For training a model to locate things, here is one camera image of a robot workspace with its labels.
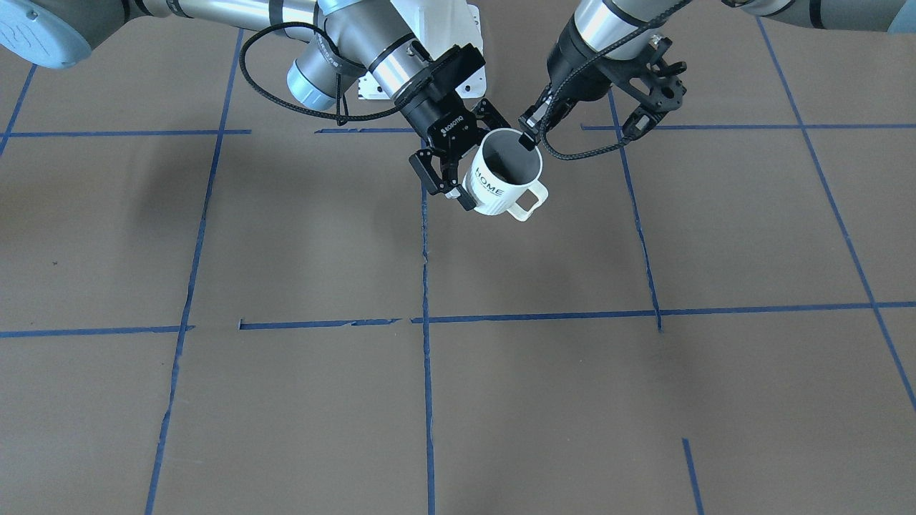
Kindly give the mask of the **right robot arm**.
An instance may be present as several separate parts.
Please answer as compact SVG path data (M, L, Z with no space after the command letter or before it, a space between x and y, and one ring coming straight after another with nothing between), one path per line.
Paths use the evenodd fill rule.
M430 195L483 210L459 164L506 121L482 99L468 107L462 86L485 61L465 1L4 1L2 45L47 69L85 61L134 21L241 29L243 78L274 104L338 126L399 114L421 138L409 163ZM301 43L288 69L291 101L271 94L248 69L248 52L270 35Z

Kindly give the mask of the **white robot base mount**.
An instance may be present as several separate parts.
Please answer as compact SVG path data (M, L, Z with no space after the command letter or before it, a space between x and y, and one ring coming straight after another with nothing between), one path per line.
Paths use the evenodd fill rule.
M454 45L472 44L483 53L481 16L474 4L467 1L391 2L433 59L438 59ZM486 91L484 68L472 73L456 88L462 99L480 99ZM358 82L358 98L383 100L390 99L390 96L370 73L366 73Z

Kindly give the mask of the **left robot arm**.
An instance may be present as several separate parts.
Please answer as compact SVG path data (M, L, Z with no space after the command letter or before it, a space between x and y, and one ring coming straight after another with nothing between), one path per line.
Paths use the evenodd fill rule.
M521 115L519 141L531 150L547 141L579 102L593 102L616 86L637 100L618 143L601 149L564 154L557 159L588 159L621 149L645 136L683 102L683 62L667 63L671 40L660 28L683 1L583 1L560 33L549 59L549 84ZM758 19L821 30L914 32L912 1L729 1L730 9Z

